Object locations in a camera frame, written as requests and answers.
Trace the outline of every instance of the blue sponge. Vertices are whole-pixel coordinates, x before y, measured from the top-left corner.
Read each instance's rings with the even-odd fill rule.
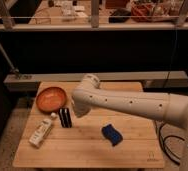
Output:
[[[102,134],[115,146],[123,140],[122,135],[111,125],[102,127]]]

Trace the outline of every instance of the black cable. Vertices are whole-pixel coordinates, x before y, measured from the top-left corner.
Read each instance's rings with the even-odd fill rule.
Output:
[[[176,155],[175,153],[172,152],[172,150],[168,147],[168,145],[166,144],[166,141],[169,138],[177,138],[180,139],[182,141],[184,141],[184,139],[182,137],[179,137],[177,135],[168,135],[166,137],[163,138],[162,136],[162,129],[164,128],[164,126],[166,125],[166,123],[162,123],[158,129],[158,138],[159,138],[159,144],[161,146],[162,151],[165,153],[165,155],[176,165],[180,165],[180,157],[178,155]]]
[[[177,29],[175,29],[175,41],[174,41],[172,54],[171,54],[171,57],[170,57],[170,65],[169,65],[169,69],[168,69],[168,73],[167,73],[166,79],[165,79],[165,81],[164,81],[164,83],[162,85],[162,88],[166,87],[167,82],[169,80],[170,72],[172,70],[172,65],[173,65],[173,59],[174,59],[175,54],[176,54],[177,45],[178,45],[178,32],[177,32]]]

